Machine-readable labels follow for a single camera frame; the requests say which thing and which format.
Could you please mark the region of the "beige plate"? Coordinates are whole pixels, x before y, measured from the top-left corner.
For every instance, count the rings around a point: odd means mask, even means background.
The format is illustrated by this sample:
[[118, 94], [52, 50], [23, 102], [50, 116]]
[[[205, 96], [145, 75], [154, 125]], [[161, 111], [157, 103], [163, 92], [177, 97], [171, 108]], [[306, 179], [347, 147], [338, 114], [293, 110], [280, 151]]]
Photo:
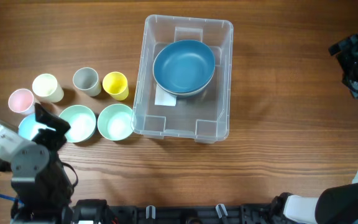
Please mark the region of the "beige plate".
[[154, 71], [157, 85], [166, 92], [176, 96], [191, 96], [203, 91], [214, 78], [214, 70], [195, 72], [181, 70]]

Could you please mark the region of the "blue plate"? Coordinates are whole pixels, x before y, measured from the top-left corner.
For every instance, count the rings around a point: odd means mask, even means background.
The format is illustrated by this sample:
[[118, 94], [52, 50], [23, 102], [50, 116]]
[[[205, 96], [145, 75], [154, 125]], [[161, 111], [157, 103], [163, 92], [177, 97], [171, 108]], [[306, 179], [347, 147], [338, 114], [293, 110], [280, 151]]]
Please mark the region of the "blue plate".
[[183, 72], [209, 72], [215, 70], [213, 51], [197, 40], [180, 40], [167, 45], [156, 56], [153, 74], [156, 72], [181, 70]]
[[179, 98], [179, 99], [194, 98], [194, 97], [203, 96], [204, 93], [205, 93], [205, 91], [204, 91], [204, 90], [201, 90], [201, 91], [197, 91], [197, 92], [191, 92], [191, 93], [186, 93], [186, 94], [179, 94], [179, 95], [176, 95], [176, 97]]

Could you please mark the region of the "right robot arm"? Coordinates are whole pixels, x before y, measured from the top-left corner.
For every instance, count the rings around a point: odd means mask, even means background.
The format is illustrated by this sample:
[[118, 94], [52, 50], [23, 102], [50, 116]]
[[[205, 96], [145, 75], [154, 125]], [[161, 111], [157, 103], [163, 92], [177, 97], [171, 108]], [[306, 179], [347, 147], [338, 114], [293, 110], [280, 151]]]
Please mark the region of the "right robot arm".
[[[342, 68], [342, 83], [358, 99], [358, 34], [332, 45], [329, 53]], [[326, 189], [319, 197], [288, 194], [275, 198], [267, 217], [278, 215], [295, 223], [358, 223], [358, 171], [351, 184]]]

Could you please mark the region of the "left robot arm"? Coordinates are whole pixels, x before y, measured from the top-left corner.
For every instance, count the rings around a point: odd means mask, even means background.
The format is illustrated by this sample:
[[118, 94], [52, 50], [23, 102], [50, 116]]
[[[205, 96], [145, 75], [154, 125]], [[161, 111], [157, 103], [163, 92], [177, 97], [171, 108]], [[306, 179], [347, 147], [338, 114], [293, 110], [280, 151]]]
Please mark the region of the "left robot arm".
[[11, 208], [12, 223], [117, 223], [105, 200], [80, 200], [70, 208], [76, 182], [58, 156], [70, 125], [35, 104], [36, 121], [46, 125], [28, 146], [21, 146], [10, 161], [0, 159], [0, 171], [11, 171], [17, 197]]

